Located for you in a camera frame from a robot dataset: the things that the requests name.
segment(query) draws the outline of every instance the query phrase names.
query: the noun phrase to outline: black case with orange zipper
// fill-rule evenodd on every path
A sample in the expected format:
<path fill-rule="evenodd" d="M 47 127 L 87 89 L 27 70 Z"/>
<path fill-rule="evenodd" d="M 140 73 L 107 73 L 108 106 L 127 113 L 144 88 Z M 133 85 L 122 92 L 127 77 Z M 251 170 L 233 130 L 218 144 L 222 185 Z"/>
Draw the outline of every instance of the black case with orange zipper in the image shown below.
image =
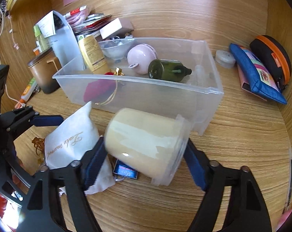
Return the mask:
<path fill-rule="evenodd" d="M 252 52 L 265 65 L 278 88 L 284 90 L 291 77 L 291 62 L 285 49 L 275 39 L 260 35 L 250 44 Z"/>

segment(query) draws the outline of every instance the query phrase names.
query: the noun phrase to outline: green cap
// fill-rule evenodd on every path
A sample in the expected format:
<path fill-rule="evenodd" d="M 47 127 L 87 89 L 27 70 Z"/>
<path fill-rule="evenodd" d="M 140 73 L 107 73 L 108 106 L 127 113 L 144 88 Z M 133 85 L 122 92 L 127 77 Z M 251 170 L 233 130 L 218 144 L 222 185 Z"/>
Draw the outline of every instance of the green cap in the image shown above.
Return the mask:
<path fill-rule="evenodd" d="M 36 24 L 34 27 L 33 27 L 33 30 L 34 30 L 34 36 L 35 37 L 38 37 L 39 35 L 41 35 L 41 31 L 40 31 L 40 28 L 39 26 Z"/>

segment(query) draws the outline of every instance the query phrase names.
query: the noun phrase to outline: pink round container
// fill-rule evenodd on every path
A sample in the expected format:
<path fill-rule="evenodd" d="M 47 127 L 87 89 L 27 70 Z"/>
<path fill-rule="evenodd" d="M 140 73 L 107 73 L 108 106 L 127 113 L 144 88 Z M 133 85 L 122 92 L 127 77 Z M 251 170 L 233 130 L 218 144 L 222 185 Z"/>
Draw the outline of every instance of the pink round container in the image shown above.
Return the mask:
<path fill-rule="evenodd" d="M 130 69 L 138 74 L 148 74 L 149 64 L 158 57 L 153 47 L 148 44 L 139 44 L 129 51 L 127 59 Z"/>

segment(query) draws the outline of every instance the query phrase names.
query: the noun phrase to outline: white fabric bag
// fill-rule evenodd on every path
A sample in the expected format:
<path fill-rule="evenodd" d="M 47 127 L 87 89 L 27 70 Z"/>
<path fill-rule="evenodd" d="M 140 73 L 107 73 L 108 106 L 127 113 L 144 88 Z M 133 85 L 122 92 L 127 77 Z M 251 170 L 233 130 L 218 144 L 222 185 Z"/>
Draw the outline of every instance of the white fabric bag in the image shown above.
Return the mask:
<path fill-rule="evenodd" d="M 66 167 L 73 160 L 81 160 L 85 152 L 96 145 L 100 136 L 89 117 L 90 111 L 91 102 L 88 102 L 46 137 L 45 160 L 50 169 Z M 106 158 L 95 184 L 85 193 L 102 192 L 114 184 L 112 168 Z"/>

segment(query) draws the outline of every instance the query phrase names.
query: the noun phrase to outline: plastic storage box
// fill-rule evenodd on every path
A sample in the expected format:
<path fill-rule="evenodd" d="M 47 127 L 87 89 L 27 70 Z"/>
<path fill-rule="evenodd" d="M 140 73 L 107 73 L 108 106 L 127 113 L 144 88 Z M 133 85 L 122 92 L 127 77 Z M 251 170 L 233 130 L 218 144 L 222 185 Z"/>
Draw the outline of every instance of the plastic storage box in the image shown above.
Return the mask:
<path fill-rule="evenodd" d="M 181 83 L 136 74 L 128 68 L 126 54 L 133 46 L 141 43 L 151 45 L 159 59 L 180 61 L 192 69 L 192 74 Z M 72 103 L 87 103 L 84 102 L 84 94 L 87 86 L 89 90 L 90 83 L 99 86 L 93 90 L 95 94 L 100 92 L 100 86 L 105 88 L 105 85 L 114 83 L 112 90 L 102 89 L 106 95 L 101 97 L 100 102 L 93 100 L 93 108 L 115 113 L 126 107 L 173 119 L 181 115 L 190 122 L 192 130 L 199 135 L 203 134 L 223 97 L 220 76 L 205 41 L 128 38 L 99 44 L 107 56 L 113 56 L 109 52 L 117 52 L 117 58 L 121 59 L 106 58 L 111 69 L 121 68 L 125 76 L 94 75 L 90 71 L 82 71 L 79 67 L 83 59 L 81 56 L 76 57 L 53 76 Z"/>

